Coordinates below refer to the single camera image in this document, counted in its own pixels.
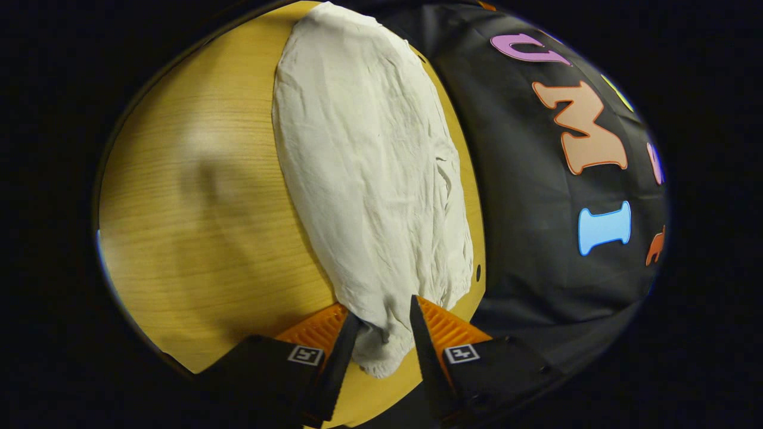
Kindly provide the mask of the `white jeans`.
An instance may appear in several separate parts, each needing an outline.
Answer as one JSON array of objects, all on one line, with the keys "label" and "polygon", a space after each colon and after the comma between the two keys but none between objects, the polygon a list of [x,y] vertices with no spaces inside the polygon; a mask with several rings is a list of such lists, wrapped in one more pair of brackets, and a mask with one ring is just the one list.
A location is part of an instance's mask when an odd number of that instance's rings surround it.
[{"label": "white jeans", "polygon": [[362,321],[352,358],[389,377],[414,347],[411,297],[452,309],[471,288],[460,154],[435,85],[406,40],[323,2],[284,46],[272,121],[311,247]]}]

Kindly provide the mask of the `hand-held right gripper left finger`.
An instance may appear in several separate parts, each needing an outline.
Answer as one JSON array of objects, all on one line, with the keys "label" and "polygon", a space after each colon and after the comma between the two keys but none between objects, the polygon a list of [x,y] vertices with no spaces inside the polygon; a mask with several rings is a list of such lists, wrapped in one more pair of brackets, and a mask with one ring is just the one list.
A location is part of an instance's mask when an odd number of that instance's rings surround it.
[{"label": "hand-held right gripper left finger", "polygon": [[276,337],[250,335],[194,376],[254,429],[321,429],[332,420],[360,320],[340,303]]}]

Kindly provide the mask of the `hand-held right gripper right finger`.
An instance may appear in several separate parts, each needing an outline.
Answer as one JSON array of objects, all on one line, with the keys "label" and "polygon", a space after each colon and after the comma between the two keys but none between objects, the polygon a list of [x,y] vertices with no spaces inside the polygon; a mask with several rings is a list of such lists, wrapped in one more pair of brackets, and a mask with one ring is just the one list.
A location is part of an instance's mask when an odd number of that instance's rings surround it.
[{"label": "hand-held right gripper right finger", "polygon": [[562,372],[515,336],[491,337],[413,295],[410,324],[431,415],[442,427],[487,427],[562,383]]}]

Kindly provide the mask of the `black backdrop cloth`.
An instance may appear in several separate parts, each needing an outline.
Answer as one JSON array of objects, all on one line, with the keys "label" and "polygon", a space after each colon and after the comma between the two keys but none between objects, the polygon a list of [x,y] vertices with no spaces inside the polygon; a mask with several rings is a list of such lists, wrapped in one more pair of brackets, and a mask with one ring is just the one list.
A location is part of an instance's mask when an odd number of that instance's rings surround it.
[{"label": "black backdrop cloth", "polygon": [[656,144],[597,68],[485,0],[348,0],[408,41],[453,104],[479,183],[473,322],[579,371],[652,289],[668,194]]}]

